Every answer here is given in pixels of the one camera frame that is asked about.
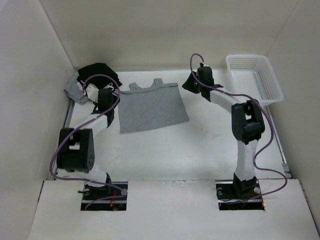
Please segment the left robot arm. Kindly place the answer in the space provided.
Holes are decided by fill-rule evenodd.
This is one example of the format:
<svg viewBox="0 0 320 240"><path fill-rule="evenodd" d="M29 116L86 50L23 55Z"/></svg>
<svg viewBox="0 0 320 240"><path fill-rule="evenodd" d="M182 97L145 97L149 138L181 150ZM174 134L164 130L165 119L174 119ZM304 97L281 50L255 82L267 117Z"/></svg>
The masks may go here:
<svg viewBox="0 0 320 240"><path fill-rule="evenodd" d="M95 163L94 138L111 125L118 103L116 92L100 89L90 117L79 128L65 127L59 132L55 178L84 181L103 200L112 195L112 182L110 175Z"/></svg>

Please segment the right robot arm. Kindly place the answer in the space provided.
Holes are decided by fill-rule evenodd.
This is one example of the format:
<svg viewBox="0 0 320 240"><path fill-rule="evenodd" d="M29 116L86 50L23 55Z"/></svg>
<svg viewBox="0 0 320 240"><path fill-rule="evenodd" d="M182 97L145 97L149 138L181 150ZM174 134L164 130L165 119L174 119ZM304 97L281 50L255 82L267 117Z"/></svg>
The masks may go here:
<svg viewBox="0 0 320 240"><path fill-rule="evenodd" d="M210 103L216 104L231 115L231 130L237 140L237 165L233 174L233 199L245 200L257 187L254 155L258 142L265 131L261 110L244 97L231 96L220 84L214 83L212 69L200 64L192 71L182 87L194 94L201 94Z"/></svg>

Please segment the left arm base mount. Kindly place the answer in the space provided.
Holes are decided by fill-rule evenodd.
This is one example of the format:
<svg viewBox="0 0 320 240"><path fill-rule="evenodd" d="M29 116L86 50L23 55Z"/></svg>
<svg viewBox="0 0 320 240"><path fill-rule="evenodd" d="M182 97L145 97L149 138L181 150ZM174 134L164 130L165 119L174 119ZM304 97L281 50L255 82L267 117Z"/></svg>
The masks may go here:
<svg viewBox="0 0 320 240"><path fill-rule="evenodd" d="M78 190L81 195L81 211L126 211L127 195L114 187L93 187L85 184L83 190Z"/></svg>

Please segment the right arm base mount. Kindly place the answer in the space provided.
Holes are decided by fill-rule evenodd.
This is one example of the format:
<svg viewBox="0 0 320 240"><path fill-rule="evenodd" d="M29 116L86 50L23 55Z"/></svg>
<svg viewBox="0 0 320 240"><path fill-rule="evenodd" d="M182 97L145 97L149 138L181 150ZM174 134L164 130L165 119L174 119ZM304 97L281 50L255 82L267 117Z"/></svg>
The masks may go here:
<svg viewBox="0 0 320 240"><path fill-rule="evenodd" d="M215 186L220 211L265 210L265 204L261 196L252 199L262 193L258 181L255 186L243 192L237 192L232 181L218 181Z"/></svg>

